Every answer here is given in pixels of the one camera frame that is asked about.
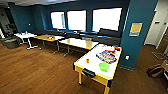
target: paper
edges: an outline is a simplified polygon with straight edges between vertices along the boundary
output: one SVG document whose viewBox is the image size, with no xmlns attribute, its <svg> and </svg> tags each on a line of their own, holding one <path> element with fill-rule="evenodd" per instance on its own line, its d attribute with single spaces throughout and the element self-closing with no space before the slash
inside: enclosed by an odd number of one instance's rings
<svg viewBox="0 0 168 94">
<path fill-rule="evenodd" d="M 129 36 L 139 36 L 142 28 L 142 23 L 132 23 Z"/>
</svg>

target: white table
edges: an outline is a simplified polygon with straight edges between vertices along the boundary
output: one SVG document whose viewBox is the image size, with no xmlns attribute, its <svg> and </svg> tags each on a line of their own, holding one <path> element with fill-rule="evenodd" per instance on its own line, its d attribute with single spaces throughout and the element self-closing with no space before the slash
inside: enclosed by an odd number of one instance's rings
<svg viewBox="0 0 168 94">
<path fill-rule="evenodd" d="M 69 45 L 74 46 L 74 47 L 79 47 L 87 50 L 91 50 L 95 45 L 98 44 L 98 42 L 93 42 L 93 41 L 87 41 L 87 40 L 81 40 L 81 39 L 75 39 L 75 38 L 69 38 L 65 40 L 59 41 L 60 43 L 68 45 L 68 52 L 64 54 L 64 57 L 69 54 Z"/>
<path fill-rule="evenodd" d="M 96 57 L 96 54 L 110 49 L 112 49 L 111 46 L 99 44 L 74 63 L 74 70 L 79 72 L 79 84 L 82 84 L 82 76 L 84 74 L 82 70 L 85 68 L 95 73 L 96 76 L 92 78 L 93 80 L 105 85 L 104 94 L 109 93 L 122 49 L 120 48 L 120 51 L 115 52 L 117 60 L 109 64 L 110 68 L 106 72 L 100 70 L 99 63 L 103 61 Z"/>
<path fill-rule="evenodd" d="M 31 33 L 27 33 L 27 34 L 26 33 L 17 33 L 17 34 L 14 34 L 14 35 L 21 38 L 23 43 L 27 43 L 27 42 L 24 41 L 24 38 L 26 38 L 28 40 L 29 47 L 27 49 L 32 49 L 32 48 L 38 47 L 38 46 L 32 46 L 32 44 L 30 42 L 30 39 L 29 39 L 29 38 L 35 37 L 37 35 L 31 34 Z"/>
</svg>

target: bottle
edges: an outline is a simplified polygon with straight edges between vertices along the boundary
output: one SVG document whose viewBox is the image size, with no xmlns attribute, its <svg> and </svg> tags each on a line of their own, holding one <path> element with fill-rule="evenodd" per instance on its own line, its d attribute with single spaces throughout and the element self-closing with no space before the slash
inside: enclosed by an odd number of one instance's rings
<svg viewBox="0 0 168 94">
<path fill-rule="evenodd" d="M 26 30 L 25 34 L 28 34 L 27 30 Z"/>
</svg>

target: window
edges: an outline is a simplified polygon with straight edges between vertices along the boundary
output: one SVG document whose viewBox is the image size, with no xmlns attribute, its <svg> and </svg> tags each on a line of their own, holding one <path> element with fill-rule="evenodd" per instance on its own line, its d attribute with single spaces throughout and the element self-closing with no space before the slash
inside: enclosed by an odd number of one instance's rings
<svg viewBox="0 0 168 94">
<path fill-rule="evenodd" d="M 92 30 L 98 32 L 100 28 L 118 30 L 122 8 L 93 10 Z"/>
<path fill-rule="evenodd" d="M 86 30 L 86 11 L 68 11 L 69 30 Z"/>
<path fill-rule="evenodd" d="M 52 21 L 53 28 L 66 29 L 64 12 L 52 12 L 51 21 Z"/>
</svg>

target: tabletop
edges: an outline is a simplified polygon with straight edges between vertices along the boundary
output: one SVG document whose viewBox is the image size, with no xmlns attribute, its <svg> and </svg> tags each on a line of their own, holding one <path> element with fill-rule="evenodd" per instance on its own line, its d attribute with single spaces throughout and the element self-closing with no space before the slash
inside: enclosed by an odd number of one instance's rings
<svg viewBox="0 0 168 94">
<path fill-rule="evenodd" d="M 110 49 L 111 49 L 111 46 L 105 46 L 103 44 L 99 44 L 94 49 L 92 49 L 90 52 L 88 52 L 86 55 L 84 55 L 79 60 L 77 60 L 74 63 L 74 65 L 91 70 L 95 72 L 96 75 L 99 75 L 103 78 L 113 79 L 113 76 L 115 74 L 115 70 L 118 64 L 118 60 L 120 58 L 120 54 L 122 50 L 121 47 L 120 47 L 121 49 L 120 51 L 115 52 L 116 54 L 115 58 L 117 60 L 109 64 L 110 68 L 106 72 L 100 70 L 99 63 L 102 63 L 103 61 L 101 61 L 99 58 L 96 57 L 97 53 L 100 53 L 105 50 L 110 50 Z"/>
<path fill-rule="evenodd" d="M 32 33 L 17 33 L 17 34 L 14 34 L 15 36 L 18 36 L 20 38 L 30 38 L 30 37 L 35 37 L 37 35 L 35 34 L 32 34 Z"/>
<path fill-rule="evenodd" d="M 54 35 L 41 35 L 41 36 L 36 36 L 34 38 L 45 40 L 45 41 L 56 41 L 56 40 L 62 39 L 64 37 L 62 37 L 62 36 L 54 36 Z"/>
<path fill-rule="evenodd" d="M 88 50 L 91 50 L 96 44 L 98 44 L 98 42 L 75 39 L 75 38 L 69 38 L 69 39 L 61 40 L 59 42 L 67 45 L 88 49 Z"/>
<path fill-rule="evenodd" d="M 162 67 L 168 72 L 168 60 L 163 61 Z"/>
</svg>

